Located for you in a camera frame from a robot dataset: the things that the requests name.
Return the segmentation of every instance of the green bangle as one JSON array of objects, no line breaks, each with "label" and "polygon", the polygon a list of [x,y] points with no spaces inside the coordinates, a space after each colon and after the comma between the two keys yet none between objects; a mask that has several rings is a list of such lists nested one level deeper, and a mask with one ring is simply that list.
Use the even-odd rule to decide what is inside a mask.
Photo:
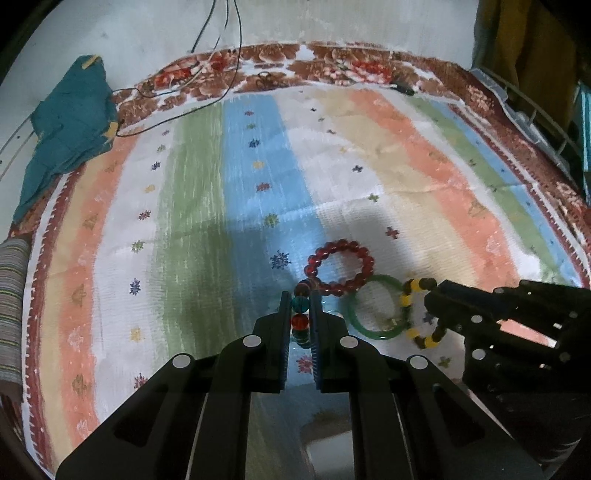
[{"label": "green bangle", "polygon": [[[390,277],[389,275],[372,275],[368,278],[368,282],[376,281],[383,284],[386,287],[390,287],[388,290],[392,294],[392,299],[394,304],[397,304],[398,295],[394,294],[402,292],[402,283],[394,277]],[[353,326],[355,330],[357,330],[362,335],[365,335],[367,338],[372,340],[390,340],[398,335],[400,335],[404,331],[404,324],[400,323],[396,325],[391,330],[368,330],[367,328],[363,327],[361,323],[359,323],[359,319],[355,314],[355,306],[357,304],[357,292],[353,291],[349,293],[349,301],[347,302],[345,311],[347,312],[347,320]]]}]

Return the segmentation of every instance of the teal cloth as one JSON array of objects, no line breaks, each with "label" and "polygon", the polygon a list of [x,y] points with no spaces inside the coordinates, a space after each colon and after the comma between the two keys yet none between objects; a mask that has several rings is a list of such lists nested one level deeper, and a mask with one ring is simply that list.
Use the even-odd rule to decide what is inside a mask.
[{"label": "teal cloth", "polygon": [[111,149],[112,142],[104,133],[111,122],[117,121],[113,91],[106,82],[100,57],[82,69],[90,58],[78,57],[31,115],[39,142],[25,170],[15,223],[23,219],[57,175],[71,172]]}]

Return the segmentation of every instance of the red bead bracelet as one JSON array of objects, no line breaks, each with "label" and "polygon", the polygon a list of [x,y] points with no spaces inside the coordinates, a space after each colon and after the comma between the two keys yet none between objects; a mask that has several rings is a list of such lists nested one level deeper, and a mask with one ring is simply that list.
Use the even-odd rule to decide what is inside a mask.
[{"label": "red bead bracelet", "polygon": [[[361,273],[355,275],[354,278],[347,280],[344,285],[337,282],[324,283],[318,277],[318,267],[322,265],[322,261],[326,260],[330,255],[337,252],[349,251],[357,255],[362,261]],[[314,278],[319,283],[318,289],[324,296],[334,295],[342,297],[345,292],[355,291],[363,287],[369,277],[374,274],[375,260],[369,255],[369,250],[359,245],[359,242],[348,242],[344,238],[336,242],[328,242],[325,246],[317,248],[314,255],[308,257],[308,264],[304,267],[304,274],[308,278]]]}]

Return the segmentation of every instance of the orange stripe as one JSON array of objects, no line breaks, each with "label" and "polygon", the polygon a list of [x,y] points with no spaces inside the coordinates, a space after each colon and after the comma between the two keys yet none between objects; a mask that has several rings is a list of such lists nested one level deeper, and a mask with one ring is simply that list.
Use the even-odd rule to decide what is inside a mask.
[{"label": "orange stripe", "polygon": [[68,267],[62,279],[59,351],[61,403],[72,448],[99,424],[93,390],[95,358],[91,351],[93,266],[123,164],[135,142],[136,137],[118,138],[110,152],[88,162],[61,227],[63,232],[70,232],[71,239]]},{"label": "orange stripe", "polygon": [[470,189],[462,173],[414,128],[412,121],[384,97],[370,90],[353,90],[350,98],[363,113],[389,131],[404,146],[412,167],[433,181],[433,192],[450,224],[471,252],[477,287],[492,290],[517,283],[518,274],[501,223]]}]

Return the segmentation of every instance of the blue stripe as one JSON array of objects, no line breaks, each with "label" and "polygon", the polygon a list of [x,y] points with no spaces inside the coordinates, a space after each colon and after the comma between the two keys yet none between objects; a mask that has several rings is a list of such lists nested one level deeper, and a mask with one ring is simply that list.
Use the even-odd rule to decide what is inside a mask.
[{"label": "blue stripe", "polygon": [[558,265],[558,270],[563,278],[571,284],[578,284],[580,277],[574,269],[573,263],[567,252],[560,246],[560,240],[554,233],[554,230],[548,224],[548,220],[543,212],[537,206],[535,200],[529,195],[525,185],[513,174],[501,158],[482,141],[481,137],[470,127],[462,118],[452,112],[449,107],[443,103],[429,100],[431,105],[440,111],[445,117],[451,119],[462,131],[466,139],[478,149],[482,157],[495,170],[497,175],[503,180],[505,185],[509,186],[507,190],[515,196],[520,205],[533,219],[540,237],[543,238],[552,259]]},{"label": "blue stripe", "polygon": [[[283,290],[293,292],[304,278],[308,256],[328,239],[275,100],[270,95],[229,100],[223,106],[223,122],[226,229],[232,239],[234,305],[245,335],[258,317],[277,309]],[[264,165],[255,168],[254,162]],[[270,188],[258,192],[262,183]],[[265,224],[268,215],[277,215],[274,227]],[[271,257],[278,252],[291,262],[284,269],[271,268]],[[331,264],[322,265],[320,273],[326,280],[337,279]],[[325,310],[334,308],[336,301],[328,297]]]}]

